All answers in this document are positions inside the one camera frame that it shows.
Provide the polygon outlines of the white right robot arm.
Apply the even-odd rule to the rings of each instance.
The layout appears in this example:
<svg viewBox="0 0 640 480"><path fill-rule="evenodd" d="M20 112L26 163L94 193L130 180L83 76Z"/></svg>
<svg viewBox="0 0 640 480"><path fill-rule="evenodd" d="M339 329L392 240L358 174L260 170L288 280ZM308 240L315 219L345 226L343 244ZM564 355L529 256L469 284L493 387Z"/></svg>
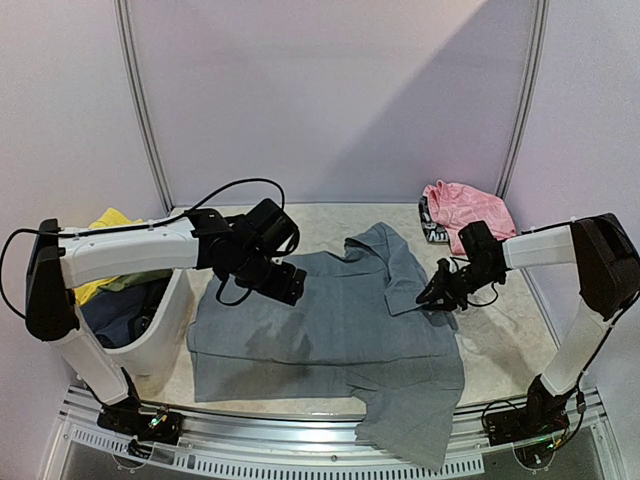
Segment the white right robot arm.
<svg viewBox="0 0 640 480"><path fill-rule="evenodd" d="M416 302L429 310L465 310L470 295L501 284L507 273L559 274L550 286L536 286L546 300L573 306L554 357L532 382L537 397L517 415L517 427L537 436L552 424L556 409L549 399L567 397L579 385L612 327L639 298L639 252L612 213L573 219L499 240L483 221L459 233L467 262L458 267L439 260L436 273Z"/></svg>

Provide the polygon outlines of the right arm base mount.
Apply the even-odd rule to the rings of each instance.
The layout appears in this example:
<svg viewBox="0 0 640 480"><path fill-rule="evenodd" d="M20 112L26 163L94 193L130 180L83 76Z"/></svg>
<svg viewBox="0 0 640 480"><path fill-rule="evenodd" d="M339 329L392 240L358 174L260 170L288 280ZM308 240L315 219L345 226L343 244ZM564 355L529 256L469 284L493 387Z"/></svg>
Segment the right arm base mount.
<svg viewBox="0 0 640 480"><path fill-rule="evenodd" d="M580 417L578 424L570 429L566 403L572 395L575 395ZM546 390L537 390L527 394L524 407L516 407L507 400L491 402L481 414L481 424L491 446L550 435L561 430L560 438L551 440L547 446L548 450L558 450L578 433L586 408L584 392L579 388L559 396L552 396Z"/></svg>

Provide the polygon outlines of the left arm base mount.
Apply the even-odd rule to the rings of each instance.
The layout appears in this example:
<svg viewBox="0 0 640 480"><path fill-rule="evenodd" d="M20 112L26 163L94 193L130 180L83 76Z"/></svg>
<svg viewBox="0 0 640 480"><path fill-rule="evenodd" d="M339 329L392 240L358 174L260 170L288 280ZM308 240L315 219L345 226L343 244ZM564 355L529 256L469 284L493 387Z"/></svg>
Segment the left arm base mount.
<svg viewBox="0 0 640 480"><path fill-rule="evenodd" d="M167 407L157 407L150 413L142 411L139 400L125 399L114 405L104 405L97 425L116 433L136 437L140 442L176 445L183 432L185 417Z"/></svg>

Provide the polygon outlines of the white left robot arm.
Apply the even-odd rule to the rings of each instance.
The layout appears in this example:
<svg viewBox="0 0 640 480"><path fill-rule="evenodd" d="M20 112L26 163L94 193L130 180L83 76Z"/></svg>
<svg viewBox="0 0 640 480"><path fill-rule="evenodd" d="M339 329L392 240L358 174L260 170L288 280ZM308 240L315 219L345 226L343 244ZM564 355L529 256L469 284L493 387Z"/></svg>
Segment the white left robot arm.
<svg viewBox="0 0 640 480"><path fill-rule="evenodd" d="M113 228L78 229L43 222L26 272L25 325L35 338L56 346L111 419L128 434L148 426L148 412L133 399L136 389L96 340L74 291L87 283L156 270L210 269L221 282L235 281L293 306L302 297L306 272L284 261L285 242L299 228L284 209L262 200L246 214L225 217L212 208Z"/></svg>

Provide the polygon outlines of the grey button-up shirt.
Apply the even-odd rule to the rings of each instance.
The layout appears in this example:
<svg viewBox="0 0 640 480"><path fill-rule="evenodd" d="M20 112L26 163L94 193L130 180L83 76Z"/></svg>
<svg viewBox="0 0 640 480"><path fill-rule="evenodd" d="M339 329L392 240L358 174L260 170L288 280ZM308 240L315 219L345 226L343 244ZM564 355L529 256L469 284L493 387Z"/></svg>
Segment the grey button-up shirt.
<svg viewBox="0 0 640 480"><path fill-rule="evenodd" d="M456 322L418 305L426 273L391 226L344 249L293 258L307 274L294 306L252 295L226 307L210 283L187 334L194 397L355 397L366 406L359 440L437 470L465 384Z"/></svg>

